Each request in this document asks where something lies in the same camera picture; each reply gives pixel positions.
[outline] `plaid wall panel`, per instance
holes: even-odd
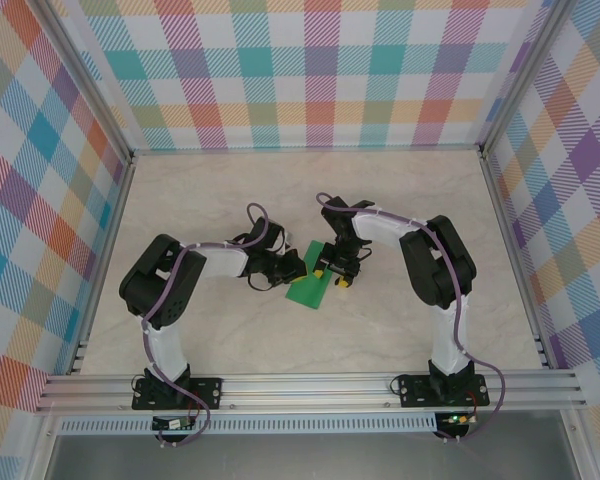
[[[509,92],[511,92],[511,88],[515,83],[518,73],[520,72],[522,66],[525,64],[525,61],[527,60],[527,57],[531,52],[531,47],[538,38],[538,34],[544,26],[545,20],[547,19],[549,11],[551,10],[551,7],[555,3],[555,1],[556,0],[542,1],[542,5],[538,10],[536,18],[533,20],[533,24],[531,25],[531,28],[529,29],[529,32],[527,33],[527,36],[525,37],[524,42],[522,43],[522,46],[520,47],[520,50],[518,51],[515,60],[509,68],[509,71],[507,72],[507,75],[505,77],[504,82],[502,83],[502,86],[500,87],[500,90],[498,91],[498,96],[496,97],[495,101],[493,102],[493,105],[491,106],[491,109],[489,110],[489,115],[487,115],[487,119],[484,122],[484,125],[482,126],[482,130],[480,131],[480,135],[478,136],[478,140],[476,142],[478,145],[484,143],[487,134],[491,129],[491,125],[493,125],[493,120],[496,118],[496,115],[500,111],[502,102],[504,102],[505,98],[507,98],[507,96],[509,95]]]
[[[132,144],[153,150],[473,144],[542,6],[53,3]]]
[[[24,0],[0,0],[0,480],[66,360],[123,163]]]
[[[558,363],[580,374],[600,439],[600,0],[577,4],[491,164]]]

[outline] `metal frame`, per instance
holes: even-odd
[[[240,153],[306,153],[306,152],[359,152],[359,147],[283,147],[283,148],[232,148],[230,150],[136,150],[135,155],[137,157],[159,157],[159,156],[172,156],[172,155],[214,155],[214,154],[240,154]],[[430,151],[465,151],[474,150],[479,151],[477,145],[465,144],[465,143],[449,143],[444,145],[420,145],[420,146],[403,146],[403,147],[364,147],[365,152],[430,152]]]
[[[493,105],[498,100],[500,92],[502,91],[502,87],[507,81],[507,77],[509,76],[510,68],[507,65],[513,65],[520,54],[520,49],[525,43],[528,32],[534,26],[538,13],[542,8],[542,4],[545,0],[527,0],[526,8],[518,20],[516,25],[516,31],[512,35],[507,48],[500,60],[500,66],[495,72],[492,81],[489,84],[489,87],[486,89],[482,101],[482,106],[480,107],[478,116],[476,120],[473,122],[471,130],[467,135],[467,141],[477,144],[480,142],[480,134],[484,128],[487,119],[489,118],[489,114],[491,113],[491,109]]]
[[[69,39],[61,20],[48,0],[29,0],[29,5],[45,27],[54,47],[59,52],[67,69],[71,73],[78,88],[94,110],[96,118],[103,126],[117,153],[128,163],[121,184],[120,196],[113,212],[111,224],[103,253],[99,259],[94,287],[92,289],[84,321],[80,327],[74,355],[69,358],[73,364],[79,357],[80,349],[84,350],[89,332],[93,325],[98,300],[104,285],[104,277],[113,252],[113,246],[121,223],[122,213],[130,190],[135,171],[133,153],[126,142],[109,107],[104,102],[93,78],[90,76],[81,56]],[[519,285],[522,300],[527,312],[531,328],[536,339],[545,341],[547,332],[539,315],[531,288],[528,284],[520,253],[515,245],[515,237],[506,221],[505,212],[500,203],[498,188],[494,182],[490,165],[486,156],[493,150],[502,137],[524,94],[533,82],[552,44],[559,35],[564,23],[569,18],[577,0],[556,1],[542,31],[536,40],[523,69],[520,71],[514,86],[497,114],[489,131],[482,152],[481,167],[496,212],[498,223],[511,260],[512,269]],[[474,149],[469,145],[445,145],[432,148],[396,148],[390,150],[467,150]],[[276,151],[299,152],[321,149],[283,149]],[[339,149],[342,151],[358,149]],[[232,150],[231,153],[248,153],[253,150]],[[138,151],[139,155],[172,155],[172,151]],[[550,345],[543,344],[546,361],[555,366],[555,355]],[[67,371],[79,369],[78,363],[67,365]],[[298,414],[354,415],[364,418],[368,415],[399,417],[417,412],[427,414],[441,412],[445,408],[402,409],[399,400],[388,390],[389,382],[396,374],[332,374],[332,375],[227,375],[223,376],[223,399],[221,408],[214,412],[214,417],[234,418],[236,416],[267,415],[269,417],[292,417]],[[487,385],[491,391],[493,408],[495,397],[500,393],[499,379],[492,373],[486,373]],[[586,401],[575,374],[569,370],[532,370],[505,372],[507,380],[507,396],[504,410],[558,410],[562,413],[569,441],[578,469],[583,478],[600,479],[600,471],[596,465],[591,448],[593,433],[587,418]],[[34,454],[25,469],[22,478],[39,479],[46,475],[53,448],[58,435],[63,434],[63,420],[71,415],[85,418],[109,416],[115,419],[137,418],[138,412],[130,409],[133,392],[131,376],[55,376],[50,377],[43,392],[38,414],[38,438]],[[184,414],[186,412],[148,412],[153,414]]]
[[[104,288],[107,270],[109,269],[109,262],[111,261],[111,256],[113,255],[113,247],[115,246],[118,230],[120,229],[120,224],[122,223],[122,214],[124,212],[124,207],[127,204],[127,199],[129,198],[129,192],[131,191],[131,182],[133,181],[133,175],[135,174],[135,171],[135,163],[125,166],[122,182],[120,183],[118,200],[116,201],[116,206],[113,209],[109,228],[107,230],[102,247],[102,253],[100,254],[98,263],[96,264],[95,274],[93,277],[93,287],[91,288],[91,292],[85,306],[82,322],[80,323],[80,328],[78,330],[78,335],[73,340],[74,344],[71,346],[72,354],[67,356],[66,364],[63,368],[63,371],[67,372],[67,374],[72,373],[73,365],[80,346],[84,344],[86,347],[86,342],[89,339],[91,328],[93,327],[93,322],[96,318],[96,311],[98,309],[98,303],[100,302],[100,295],[102,294],[102,289]]]
[[[541,27],[538,38],[529,52],[529,56],[518,72],[511,91],[504,100],[487,133],[482,146],[486,156],[493,151],[493,148],[502,138],[502,135],[504,135],[528,88],[538,75],[551,47],[557,40],[562,27],[571,16],[571,12],[577,3],[578,0],[554,1],[547,19]]]
[[[502,232],[502,239],[504,240],[504,245],[507,249],[507,254],[509,255],[511,269],[513,270],[513,275],[515,276],[516,283],[518,284],[518,290],[520,290],[520,297],[522,298],[522,304],[524,305],[525,312],[527,313],[527,318],[529,319],[531,331],[534,335],[539,337],[540,342],[544,347],[544,354],[549,367],[558,368],[558,362],[556,360],[555,353],[551,348],[551,344],[548,342],[549,333],[547,332],[547,329],[542,321],[540,321],[540,312],[538,311],[538,306],[533,299],[533,289],[524,272],[524,268],[522,267],[522,265],[524,265],[522,262],[522,256],[516,245],[516,237],[513,233],[511,224],[507,220],[507,216],[502,205],[503,197],[500,189],[498,188],[498,184],[495,181],[493,172],[491,170],[491,164],[482,153],[479,153],[478,156],[480,158],[480,167],[482,168],[484,181],[487,184],[487,190],[489,191],[489,196],[491,197],[491,203],[496,213],[496,219],[498,220],[500,231]]]
[[[500,394],[500,379],[485,375],[491,406]],[[214,415],[445,412],[452,407],[405,409],[389,390],[399,373],[256,374],[221,375],[222,401]],[[137,415],[131,410],[133,375],[77,375],[50,377],[42,392],[38,413],[42,415]],[[504,410],[563,410],[586,406],[578,379],[570,370],[512,370],[505,372],[507,395]],[[186,411],[153,412],[186,415]]]
[[[44,1],[47,4],[51,0],[38,0]],[[63,0],[64,8],[69,14],[73,26],[76,28],[78,34],[81,37],[81,41],[86,46],[91,59],[98,68],[100,76],[102,77],[102,84],[106,86],[107,92],[111,97],[111,101],[115,104],[116,108],[120,112],[120,115],[125,120],[127,131],[129,132],[130,139],[134,142],[136,148],[149,148],[147,140],[144,136],[143,130],[138,124],[131,106],[127,100],[126,95],[122,91],[122,86],[116,79],[116,75],[113,68],[109,64],[104,50],[100,47],[98,39],[96,38],[95,32],[92,30],[87,15],[80,6],[80,0]]]
[[[133,149],[127,143],[118,122],[116,122],[109,106],[100,94],[93,77],[65,31],[55,10],[45,0],[28,0],[27,3],[60,55],[62,63],[71,74],[78,90],[93,110],[116,153],[124,158],[127,163],[131,163]]]

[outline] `marble floor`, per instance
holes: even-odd
[[[475,152],[368,151],[140,157],[82,373],[144,368],[140,328],[118,286],[157,234],[183,243],[232,238],[250,229],[245,206],[256,201],[293,233],[303,256],[311,240],[334,238],[314,200],[319,191],[404,216],[451,218],[478,269],[469,350],[504,369],[540,368]],[[375,245],[353,287],[330,285],[319,310],[285,299],[286,290],[256,292],[236,278],[200,282],[178,323],[192,371],[426,369],[429,310],[413,293],[400,252]]]

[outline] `black mounting bracket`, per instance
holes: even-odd
[[[187,368],[174,383],[199,397],[210,410],[220,408],[221,378],[191,377]],[[197,409],[196,405],[191,405],[193,401],[189,397],[155,377],[148,369],[144,370],[144,376],[138,378],[132,387],[132,410],[189,410],[192,407]]]
[[[489,392],[484,375],[475,373],[473,362],[462,371],[444,375],[429,361],[429,375],[399,375],[392,388],[400,396],[400,406],[486,407]]]

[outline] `green block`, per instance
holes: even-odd
[[[331,270],[325,270],[322,278],[318,278],[312,273],[313,266],[316,264],[323,247],[324,243],[315,240],[311,242],[304,256],[309,274],[304,280],[292,284],[286,295],[289,300],[316,310],[320,307],[320,302],[322,302],[322,297],[324,297],[327,286],[329,286],[332,274]]]

